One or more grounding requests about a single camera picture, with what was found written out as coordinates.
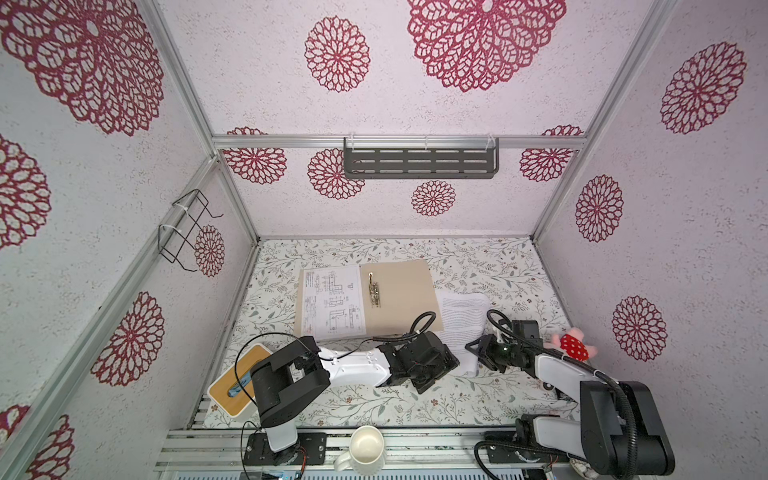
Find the beige manila folder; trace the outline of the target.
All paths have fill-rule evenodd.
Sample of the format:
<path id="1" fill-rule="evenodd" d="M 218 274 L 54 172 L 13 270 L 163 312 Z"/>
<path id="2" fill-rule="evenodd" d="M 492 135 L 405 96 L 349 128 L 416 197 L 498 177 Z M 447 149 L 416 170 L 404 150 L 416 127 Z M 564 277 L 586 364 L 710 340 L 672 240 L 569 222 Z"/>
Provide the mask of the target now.
<path id="1" fill-rule="evenodd" d="M 442 327 L 429 266 L 424 260 L 358 265 L 367 333 L 363 337 L 399 335 L 425 312 L 436 315 L 431 327 Z"/>

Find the white printed text sheet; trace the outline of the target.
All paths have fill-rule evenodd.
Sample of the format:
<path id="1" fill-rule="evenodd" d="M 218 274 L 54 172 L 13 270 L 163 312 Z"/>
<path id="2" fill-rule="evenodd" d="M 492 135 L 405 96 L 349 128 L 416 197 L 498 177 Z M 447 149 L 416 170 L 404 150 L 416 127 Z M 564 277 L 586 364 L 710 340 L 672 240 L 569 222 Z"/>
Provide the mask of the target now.
<path id="1" fill-rule="evenodd" d="M 443 326 L 432 330 L 459 360 L 459 366 L 450 375 L 475 377 L 479 361 L 466 345 L 484 334 L 491 301 L 482 293 L 457 294 L 447 290 L 437 290 L 436 297 Z"/>

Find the white technical drawing sheet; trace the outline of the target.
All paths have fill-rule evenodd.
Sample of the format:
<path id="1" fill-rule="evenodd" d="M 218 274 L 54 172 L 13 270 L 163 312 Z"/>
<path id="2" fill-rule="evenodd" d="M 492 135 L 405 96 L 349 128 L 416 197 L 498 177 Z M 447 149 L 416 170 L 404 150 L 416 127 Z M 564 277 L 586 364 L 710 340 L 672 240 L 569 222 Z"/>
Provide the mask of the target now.
<path id="1" fill-rule="evenodd" d="M 304 269 L 299 278 L 295 332 L 316 340 L 367 333 L 358 265 Z"/>

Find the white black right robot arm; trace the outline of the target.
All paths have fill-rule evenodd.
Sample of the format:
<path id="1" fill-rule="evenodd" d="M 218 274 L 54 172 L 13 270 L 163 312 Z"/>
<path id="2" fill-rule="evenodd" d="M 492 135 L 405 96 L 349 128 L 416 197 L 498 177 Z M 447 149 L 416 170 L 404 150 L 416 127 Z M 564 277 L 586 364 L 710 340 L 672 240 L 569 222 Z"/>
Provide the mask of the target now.
<path id="1" fill-rule="evenodd" d="M 467 343 L 466 350 L 491 371 L 517 368 L 528 374 L 576 402 L 580 416 L 569 420 L 554 414 L 524 414 L 513 431 L 486 434 L 474 447 L 483 471 L 514 461 L 570 461 L 583 467 L 585 479 L 674 472 L 672 445 L 650 389 L 641 382 L 618 381 L 588 365 L 594 350 L 584 344 L 579 330 L 546 342 L 532 320 L 511 320 L 498 310 L 490 310 L 488 320 L 495 333 Z"/>

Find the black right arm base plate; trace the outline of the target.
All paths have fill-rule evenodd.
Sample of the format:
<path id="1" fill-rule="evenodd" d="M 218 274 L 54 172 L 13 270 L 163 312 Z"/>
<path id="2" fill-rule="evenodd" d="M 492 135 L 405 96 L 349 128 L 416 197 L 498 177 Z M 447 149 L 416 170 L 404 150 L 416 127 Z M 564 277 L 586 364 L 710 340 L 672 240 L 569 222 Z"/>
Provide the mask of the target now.
<path id="1" fill-rule="evenodd" d="M 533 420 L 537 414 L 524 414 L 515 422 L 514 430 L 489 431 L 484 440 L 492 464 L 501 463 L 562 463 L 568 460 L 564 452 L 544 447 L 534 438 Z"/>

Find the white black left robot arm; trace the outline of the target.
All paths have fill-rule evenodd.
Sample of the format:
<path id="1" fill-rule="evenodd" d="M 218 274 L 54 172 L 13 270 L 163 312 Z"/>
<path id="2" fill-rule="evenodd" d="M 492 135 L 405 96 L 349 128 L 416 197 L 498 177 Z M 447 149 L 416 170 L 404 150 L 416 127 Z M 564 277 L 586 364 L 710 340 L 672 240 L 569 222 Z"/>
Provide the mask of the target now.
<path id="1" fill-rule="evenodd" d="M 460 365 L 449 347 L 428 330 L 371 341 L 375 344 L 371 350 L 340 352 L 319 346 L 311 336 L 296 337 L 250 368 L 253 392 L 248 398 L 256 406 L 271 452 L 299 444 L 294 419 L 331 387 L 409 383 L 422 394 Z"/>

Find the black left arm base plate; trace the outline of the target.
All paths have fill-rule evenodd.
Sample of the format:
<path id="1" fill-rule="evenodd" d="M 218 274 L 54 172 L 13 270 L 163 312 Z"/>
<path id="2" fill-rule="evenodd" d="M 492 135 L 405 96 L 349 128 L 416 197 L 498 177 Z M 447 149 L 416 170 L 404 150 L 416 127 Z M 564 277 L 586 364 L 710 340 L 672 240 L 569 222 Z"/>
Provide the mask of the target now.
<path id="1" fill-rule="evenodd" d="M 266 466 L 319 466 L 325 462 L 328 435 L 298 431 L 297 441 L 279 452 L 271 449 L 266 433 L 253 433 L 248 437 L 243 464 L 248 467 Z"/>

